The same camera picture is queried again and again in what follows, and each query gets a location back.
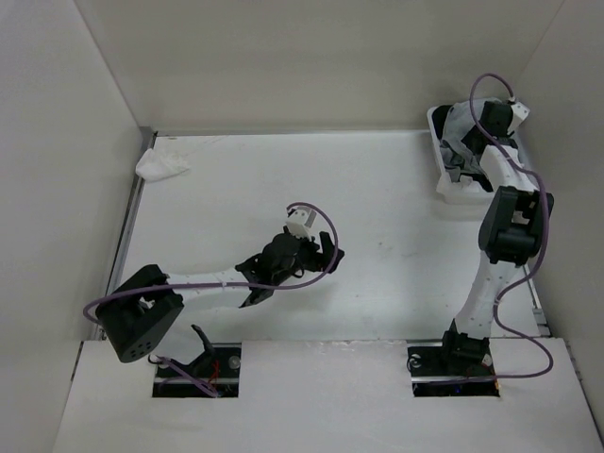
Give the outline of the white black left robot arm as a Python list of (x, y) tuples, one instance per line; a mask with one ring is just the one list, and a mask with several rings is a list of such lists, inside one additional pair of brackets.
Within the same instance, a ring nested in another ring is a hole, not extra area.
[(242, 310), (277, 291), (306, 287), (304, 276), (333, 273), (345, 252), (335, 233), (295, 234), (289, 228), (243, 262), (215, 274), (176, 275), (148, 264), (116, 292), (86, 310), (105, 331), (122, 363), (155, 365), (159, 397), (220, 398), (238, 393), (240, 348), (214, 344), (193, 319), (202, 310)]

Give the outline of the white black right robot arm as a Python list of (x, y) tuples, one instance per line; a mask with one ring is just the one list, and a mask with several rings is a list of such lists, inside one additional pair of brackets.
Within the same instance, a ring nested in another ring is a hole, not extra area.
[(460, 138), (477, 159), (494, 196), (478, 232), (480, 259), (469, 295), (438, 349), (438, 362), (458, 384), (494, 382), (492, 326), (500, 322), (503, 297), (522, 285), (515, 276), (531, 258), (542, 260), (553, 196), (519, 160), (511, 138), (528, 109), (510, 99), (467, 103), (473, 126)]

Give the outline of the grey tank top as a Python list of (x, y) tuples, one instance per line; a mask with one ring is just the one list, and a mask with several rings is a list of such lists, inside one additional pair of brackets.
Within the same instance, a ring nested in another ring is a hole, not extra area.
[(458, 153), (445, 144), (440, 146), (440, 152), (445, 170), (452, 182), (459, 183), (463, 176), (476, 181), (485, 178), (478, 157), (469, 150), (463, 148), (461, 153)]

